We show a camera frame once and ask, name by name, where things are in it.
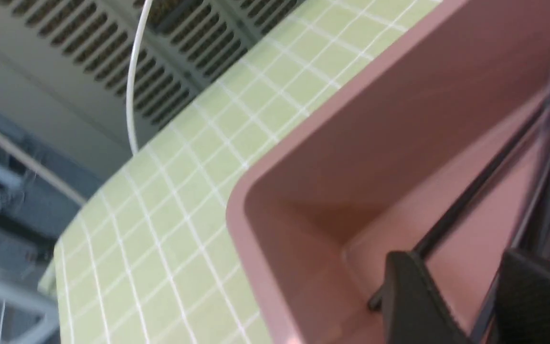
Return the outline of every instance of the wire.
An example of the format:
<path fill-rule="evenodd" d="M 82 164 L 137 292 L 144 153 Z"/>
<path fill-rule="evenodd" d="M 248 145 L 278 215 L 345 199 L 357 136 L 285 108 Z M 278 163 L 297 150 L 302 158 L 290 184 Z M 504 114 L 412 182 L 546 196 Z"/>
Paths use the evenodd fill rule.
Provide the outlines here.
<path fill-rule="evenodd" d="M 133 96 L 135 91 L 135 70 L 137 69 L 137 60 L 139 59 L 139 50 L 141 49 L 141 39 L 144 37 L 144 30 L 148 22 L 148 15 L 152 7 L 152 0 L 144 2 L 144 8 L 139 16 L 139 24 L 135 32 L 135 40 L 133 41 L 133 50 L 131 51 L 131 61 L 128 63 L 127 77 L 127 132 L 128 143 L 131 146 L 131 152 L 136 155 L 139 152 L 137 144 L 137 131 L 135 131 L 135 112 L 133 110 Z"/>
<path fill-rule="evenodd" d="M 0 147 L 9 153 L 9 155 L 15 157 L 18 161 L 23 163 L 27 168 L 35 171 L 35 174 L 42 177 L 46 182 L 52 185 L 55 189 L 59 190 L 62 194 L 65 194 L 70 200 L 74 201 L 77 205 L 83 206 L 86 203 L 86 199 L 79 194 L 68 183 L 65 183 L 52 171 L 45 168 L 39 161 L 34 159 L 31 155 L 27 154 L 24 150 L 18 148 L 11 140 L 5 135 L 0 133 Z"/>

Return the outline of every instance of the metal panel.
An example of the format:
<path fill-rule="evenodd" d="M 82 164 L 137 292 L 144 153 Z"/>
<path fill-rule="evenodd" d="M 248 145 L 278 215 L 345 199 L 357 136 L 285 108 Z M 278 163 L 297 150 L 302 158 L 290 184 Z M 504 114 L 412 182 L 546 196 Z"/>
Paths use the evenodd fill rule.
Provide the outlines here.
<path fill-rule="evenodd" d="M 136 73 L 139 143 L 153 137 L 300 1 L 155 0 Z M 6 106 L 0 106 L 3 115 L 101 176 L 119 167 L 124 159 L 106 163 L 102 160 L 109 155 L 100 150 L 128 156 L 120 155 L 128 150 L 125 89 L 142 4 L 0 0 L 0 65 L 16 74 L 13 78 L 30 83 L 18 92 L 1 88 L 11 91 L 0 94 L 6 97 Z M 7 82 L 0 73 L 0 85 Z M 76 125 L 66 130 L 72 137 L 103 146 L 74 148 L 63 141 L 67 133 L 58 135 L 41 125 L 44 114 L 24 111 L 25 102 L 56 103 L 44 107 L 48 123 L 71 120 Z"/>

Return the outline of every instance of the grid pattern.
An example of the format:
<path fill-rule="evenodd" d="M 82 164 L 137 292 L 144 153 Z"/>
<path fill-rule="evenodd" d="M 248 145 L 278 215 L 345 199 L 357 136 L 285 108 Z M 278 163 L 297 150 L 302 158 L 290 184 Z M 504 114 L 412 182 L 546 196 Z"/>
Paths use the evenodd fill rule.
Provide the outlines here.
<path fill-rule="evenodd" d="M 308 0 L 194 100 L 59 241 L 63 343 L 270 342 L 225 228 L 231 189 L 436 5 Z"/>

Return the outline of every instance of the black plastic part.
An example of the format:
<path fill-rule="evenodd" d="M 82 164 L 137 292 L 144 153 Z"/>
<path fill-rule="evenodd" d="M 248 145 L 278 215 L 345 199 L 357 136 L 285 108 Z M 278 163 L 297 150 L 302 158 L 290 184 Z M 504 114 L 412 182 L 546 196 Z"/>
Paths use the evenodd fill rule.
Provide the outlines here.
<path fill-rule="evenodd" d="M 387 344 L 471 344 L 417 253 L 388 253 L 382 291 Z"/>
<path fill-rule="evenodd" d="M 545 183 L 537 185 L 533 192 L 533 196 L 537 196 L 537 202 L 533 206 L 526 209 L 526 215 L 529 215 L 529 221 L 526 226 L 520 226 L 515 229 L 513 240 L 510 243 L 511 248 L 523 248 L 532 253 L 542 255 L 542 257 L 550 256 L 550 250 L 547 246 L 550 238 L 550 159 L 547 157 L 539 175 L 546 175 Z M 471 339 L 478 342 L 486 333 L 489 327 L 489 322 L 493 317 L 493 301 L 495 300 L 496 286 L 498 283 L 498 274 L 494 276 L 489 286 L 487 296 L 483 300 L 481 310 L 477 321 L 471 331 Z"/>
<path fill-rule="evenodd" d="M 550 343 L 549 261 L 522 250 L 504 253 L 495 323 L 502 343 Z"/>
<path fill-rule="evenodd" d="M 171 26 L 183 15 L 183 13 L 190 8 L 196 2 L 201 2 L 201 0 L 184 0 L 181 3 L 177 4 L 169 13 L 165 15 L 162 20 L 156 24 L 148 24 L 149 28 L 154 33 L 167 33 L 171 31 Z"/>
<path fill-rule="evenodd" d="M 498 168 L 506 161 L 507 157 L 517 148 L 519 143 L 528 134 L 528 131 L 536 124 L 545 109 L 550 106 L 550 94 L 543 101 L 539 109 L 522 124 L 517 132 L 504 144 L 502 149 L 489 161 L 487 166 L 478 174 L 475 179 L 465 188 L 462 194 L 454 201 L 447 211 L 430 228 L 428 233 L 422 237 L 413 248 L 413 251 L 422 259 L 427 259 L 434 249 L 446 239 L 454 228 L 454 224 L 464 215 L 468 207 L 475 200 L 477 194 L 495 174 Z M 371 311 L 378 311 L 381 303 L 381 292 L 377 290 L 369 299 L 368 307 Z"/>

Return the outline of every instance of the ventilation grille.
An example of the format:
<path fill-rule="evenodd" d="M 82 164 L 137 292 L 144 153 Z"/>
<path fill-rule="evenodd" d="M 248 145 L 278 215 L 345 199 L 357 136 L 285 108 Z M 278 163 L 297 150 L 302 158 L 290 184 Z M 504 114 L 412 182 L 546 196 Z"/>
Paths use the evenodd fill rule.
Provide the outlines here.
<path fill-rule="evenodd" d="M 137 13 L 143 4 L 144 0 L 133 2 Z M 174 18 L 168 18 L 172 12 Z M 150 10 L 148 24 L 160 28 L 159 33 L 207 80 L 216 79 L 249 48 L 206 0 L 159 1 Z"/>
<path fill-rule="evenodd" d="M 139 18 L 144 0 L 116 1 Z M 135 109 L 154 126 L 164 126 L 192 101 L 196 88 L 189 85 L 190 76 L 200 84 L 218 78 L 253 44 L 248 37 L 269 32 L 302 0 L 224 0 L 235 13 L 223 9 L 221 1 L 154 1 L 148 26 L 159 34 L 162 48 L 185 59 L 179 62 L 183 73 L 173 73 L 149 47 L 139 54 Z M 107 12 L 105 4 L 96 0 L 0 0 L 0 5 L 124 102 L 133 31 L 111 18 L 115 13 Z"/>
<path fill-rule="evenodd" d="M 299 0 L 234 0 L 262 34 L 267 34 L 292 12 Z"/>
<path fill-rule="evenodd" d="M 38 37 L 48 40 L 70 63 L 124 102 L 133 37 L 97 3 L 0 0 L 0 5 L 10 8 Z M 138 61 L 135 109 L 154 126 L 163 127 L 192 100 L 194 92 L 146 48 Z"/>

